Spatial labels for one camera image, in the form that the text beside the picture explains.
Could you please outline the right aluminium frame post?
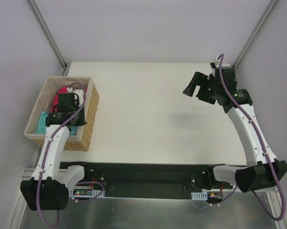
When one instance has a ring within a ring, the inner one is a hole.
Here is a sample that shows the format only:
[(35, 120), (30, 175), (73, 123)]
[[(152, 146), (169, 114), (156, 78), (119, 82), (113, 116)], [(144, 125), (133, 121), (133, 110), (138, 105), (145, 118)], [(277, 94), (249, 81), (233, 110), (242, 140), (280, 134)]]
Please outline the right aluminium frame post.
[(275, 10), (275, 8), (276, 8), (276, 6), (278, 5), (279, 2), (280, 2), (280, 0), (270, 0), (269, 3), (267, 4), (266, 8), (264, 9), (262, 15), (260, 16), (259, 20), (257, 21), (254, 29), (250, 33), (250, 35), (247, 38), (243, 48), (241, 49), (238, 57), (236, 58), (236, 60), (235, 60), (235, 62), (233, 64), (233, 67), (235, 69), (237, 69), (238, 66), (241, 64), (243, 58), (248, 53), (248, 51), (250, 50), (251, 46), (254, 44), (254, 41), (256, 40), (258, 35), (260, 34), (262, 28), (266, 24), (267, 20), (270, 18), (271, 14)]

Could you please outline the pink t shirt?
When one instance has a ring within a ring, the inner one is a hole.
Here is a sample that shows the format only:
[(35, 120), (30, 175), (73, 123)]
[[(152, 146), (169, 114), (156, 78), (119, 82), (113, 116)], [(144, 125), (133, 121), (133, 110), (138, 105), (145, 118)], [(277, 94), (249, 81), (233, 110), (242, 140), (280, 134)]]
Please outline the pink t shirt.
[(70, 108), (71, 110), (78, 110), (79, 106), (75, 105), (74, 94), (67, 92), (67, 86), (62, 87), (56, 93), (51, 112), (65, 112)]

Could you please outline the wicker laundry basket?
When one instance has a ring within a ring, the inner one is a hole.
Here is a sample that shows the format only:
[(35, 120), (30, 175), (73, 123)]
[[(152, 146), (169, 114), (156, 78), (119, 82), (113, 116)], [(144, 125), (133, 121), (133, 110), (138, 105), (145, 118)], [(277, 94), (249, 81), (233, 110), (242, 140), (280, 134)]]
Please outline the wicker laundry basket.
[(43, 111), (50, 112), (54, 96), (58, 90), (79, 82), (86, 89), (84, 106), (86, 125), (77, 129), (76, 135), (70, 135), (65, 143), (64, 150), (88, 151), (93, 133), (93, 127), (99, 102), (99, 94), (91, 77), (48, 76), (37, 97), (29, 121), (24, 130), (24, 136), (39, 146), (43, 146), (45, 135), (37, 134), (37, 127)]

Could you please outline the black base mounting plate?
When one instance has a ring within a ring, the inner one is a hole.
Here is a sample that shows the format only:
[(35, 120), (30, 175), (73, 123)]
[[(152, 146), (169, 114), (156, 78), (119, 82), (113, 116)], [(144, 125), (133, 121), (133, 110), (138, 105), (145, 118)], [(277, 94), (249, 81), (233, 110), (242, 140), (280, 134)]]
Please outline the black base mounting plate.
[(83, 166), (83, 180), (111, 198), (190, 199), (203, 189), (233, 188), (215, 180), (205, 186), (199, 179), (208, 174), (207, 165), (62, 162), (60, 169), (73, 165)]

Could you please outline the left aluminium frame post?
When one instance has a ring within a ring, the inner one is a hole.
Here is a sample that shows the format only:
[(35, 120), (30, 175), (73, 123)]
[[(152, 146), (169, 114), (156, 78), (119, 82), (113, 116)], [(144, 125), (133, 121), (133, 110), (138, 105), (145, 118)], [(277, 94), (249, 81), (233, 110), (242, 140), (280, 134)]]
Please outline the left aluminium frame post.
[(54, 37), (52, 36), (52, 33), (50, 32), (48, 25), (42, 15), (42, 12), (40, 11), (37, 3), (35, 0), (26, 0), (29, 8), (31, 9), (37, 23), (40, 26), (41, 31), (43, 32), (48, 44), (50, 45), (50, 48), (52, 49), (55, 57), (57, 58), (59, 64), (61, 67), (65, 70), (67, 68), (67, 62), (65, 61), (62, 53), (59, 50), (59, 47), (57, 43), (54, 40)]

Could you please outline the teal t shirt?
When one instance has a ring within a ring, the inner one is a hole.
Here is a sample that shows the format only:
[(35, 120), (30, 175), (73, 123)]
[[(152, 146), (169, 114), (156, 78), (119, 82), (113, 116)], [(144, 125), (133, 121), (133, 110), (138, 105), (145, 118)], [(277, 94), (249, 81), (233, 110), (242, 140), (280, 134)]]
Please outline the teal t shirt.
[[(45, 111), (42, 111), (39, 121), (38, 121), (38, 126), (36, 130), (36, 134), (44, 135), (46, 133), (46, 117), (48, 116), (48, 113)], [(70, 131), (70, 135), (76, 135), (77, 133), (77, 126), (73, 126)]]

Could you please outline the aluminium frame post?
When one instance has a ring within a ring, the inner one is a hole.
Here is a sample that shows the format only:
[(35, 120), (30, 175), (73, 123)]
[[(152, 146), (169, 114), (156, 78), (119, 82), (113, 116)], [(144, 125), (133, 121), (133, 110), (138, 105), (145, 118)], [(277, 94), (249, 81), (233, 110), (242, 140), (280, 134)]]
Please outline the aluminium frame post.
[(65, 61), (62, 53), (59, 50), (59, 47), (57, 43), (54, 40), (54, 37), (52, 36), (52, 33), (50, 32), (48, 25), (42, 15), (42, 12), (40, 11), (37, 3), (35, 0), (26, 0), (29, 8), (31, 9), (37, 23), (40, 26), (41, 31), (43, 32), (48, 44), (50, 45), (50, 48), (52, 49), (55, 57), (57, 58), (59, 64), (61, 67), (65, 70), (67, 68), (67, 62)]
[(267, 20), (270, 18), (271, 14), (275, 10), (275, 8), (276, 8), (276, 6), (278, 5), (279, 2), (280, 2), (280, 0), (270, 0), (269, 3), (267, 4), (266, 8), (264, 9), (262, 15), (260, 16), (259, 20), (257, 21), (254, 29), (250, 33), (250, 35), (247, 38), (243, 48), (241, 49), (238, 57), (236, 58), (236, 60), (235, 60), (235, 62), (233, 64), (233, 67), (235, 69), (237, 69), (238, 66), (241, 64), (243, 58), (248, 53), (248, 51), (250, 50), (251, 46), (254, 44), (254, 41), (256, 40), (258, 35), (260, 34), (262, 28), (266, 24)]

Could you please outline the aluminium front rail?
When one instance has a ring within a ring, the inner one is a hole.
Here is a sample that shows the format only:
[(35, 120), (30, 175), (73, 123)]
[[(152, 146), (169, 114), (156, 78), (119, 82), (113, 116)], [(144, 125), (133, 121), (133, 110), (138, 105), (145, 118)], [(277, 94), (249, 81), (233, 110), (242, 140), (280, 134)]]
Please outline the aluminium front rail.
[(184, 181), (188, 188), (193, 190), (206, 189), (211, 190), (218, 188), (221, 183), (226, 187), (236, 185), (240, 191), (256, 192), (256, 191), (276, 191), (279, 189), (273, 177), (269, 165), (257, 165), (254, 167), (230, 167), (217, 166), (220, 168), (232, 169), (232, 172), (225, 170), (225, 177), (216, 178), (212, 167), (208, 167), (206, 171), (193, 172), (189, 175), (189, 179), (195, 181), (186, 181), (186, 174), (183, 172), (164, 172), (164, 171), (131, 171), (131, 170), (108, 170), (99, 171), (92, 174), (92, 171), (87, 170), (81, 182), (88, 181), (90, 178), (95, 178), (97, 182), (103, 186), (109, 185), (111, 182), (122, 183), (147, 183), (147, 182), (161, 182), (163, 184), (177, 184), (177, 182)]

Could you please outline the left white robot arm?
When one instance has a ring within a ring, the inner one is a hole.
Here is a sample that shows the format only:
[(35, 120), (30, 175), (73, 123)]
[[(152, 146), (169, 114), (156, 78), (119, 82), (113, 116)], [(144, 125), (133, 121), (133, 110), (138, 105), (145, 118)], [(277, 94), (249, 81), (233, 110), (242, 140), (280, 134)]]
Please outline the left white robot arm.
[(46, 135), (41, 156), (31, 178), (21, 183), (21, 193), (30, 210), (64, 210), (77, 182), (88, 185), (91, 173), (71, 166), (59, 174), (65, 143), (73, 126), (85, 122), (85, 90), (58, 94), (58, 103), (45, 119)]

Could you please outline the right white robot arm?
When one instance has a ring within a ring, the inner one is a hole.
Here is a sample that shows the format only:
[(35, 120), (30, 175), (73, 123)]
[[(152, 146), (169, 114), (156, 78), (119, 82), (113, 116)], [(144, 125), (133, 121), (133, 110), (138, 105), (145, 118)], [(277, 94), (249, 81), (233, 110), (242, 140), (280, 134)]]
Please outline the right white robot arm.
[(183, 94), (192, 97), (196, 86), (199, 100), (223, 107), (237, 130), (246, 158), (245, 167), (212, 166), (205, 176), (206, 185), (217, 188), (224, 181), (236, 184), (244, 193), (274, 187), (287, 172), (287, 163), (278, 160), (266, 142), (248, 91), (237, 88), (234, 68), (216, 67), (209, 75), (195, 72)]

